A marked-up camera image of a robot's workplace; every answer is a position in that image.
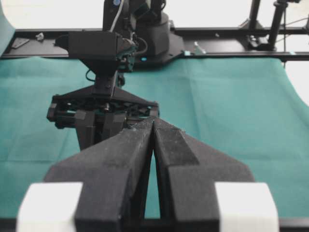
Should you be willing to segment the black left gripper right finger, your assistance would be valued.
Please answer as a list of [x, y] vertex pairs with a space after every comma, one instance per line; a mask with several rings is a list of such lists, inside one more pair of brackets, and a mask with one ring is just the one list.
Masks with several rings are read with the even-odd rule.
[[214, 183], [254, 182], [249, 167], [161, 119], [153, 134], [161, 217], [177, 232], [219, 231]]

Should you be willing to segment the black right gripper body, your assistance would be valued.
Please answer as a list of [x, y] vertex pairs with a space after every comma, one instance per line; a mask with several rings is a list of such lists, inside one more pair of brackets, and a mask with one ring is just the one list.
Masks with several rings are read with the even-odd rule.
[[122, 89], [124, 73], [133, 69], [138, 49], [135, 35], [126, 38], [108, 31], [70, 31], [55, 40], [70, 58], [92, 71], [93, 84], [66, 94], [54, 95], [47, 119], [59, 129], [73, 128], [87, 119], [87, 126], [102, 126], [108, 116], [139, 121], [159, 116], [159, 105]]

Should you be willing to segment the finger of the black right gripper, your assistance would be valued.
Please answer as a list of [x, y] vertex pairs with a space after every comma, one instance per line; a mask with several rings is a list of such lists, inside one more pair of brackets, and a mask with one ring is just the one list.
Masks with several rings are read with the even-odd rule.
[[106, 113], [103, 123], [102, 140], [106, 140], [110, 137], [118, 134], [126, 123], [126, 114]]
[[75, 113], [75, 129], [79, 147], [84, 150], [94, 144], [95, 140], [95, 113], [78, 110]]

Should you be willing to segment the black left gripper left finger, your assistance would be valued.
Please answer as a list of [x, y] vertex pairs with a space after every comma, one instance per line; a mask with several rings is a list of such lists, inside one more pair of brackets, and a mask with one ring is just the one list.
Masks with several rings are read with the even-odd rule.
[[126, 219], [144, 218], [154, 118], [54, 165], [45, 182], [82, 182], [75, 213], [79, 232], [120, 232]]

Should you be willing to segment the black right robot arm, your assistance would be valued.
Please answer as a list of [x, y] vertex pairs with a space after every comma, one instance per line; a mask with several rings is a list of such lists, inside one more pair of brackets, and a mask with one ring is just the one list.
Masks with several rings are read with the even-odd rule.
[[107, 0], [101, 30], [70, 31], [56, 46], [94, 74], [92, 85], [54, 95], [47, 119], [59, 129], [74, 128], [84, 150], [150, 116], [159, 105], [123, 89], [135, 65], [160, 66], [184, 52], [182, 37], [171, 31], [164, 0]]

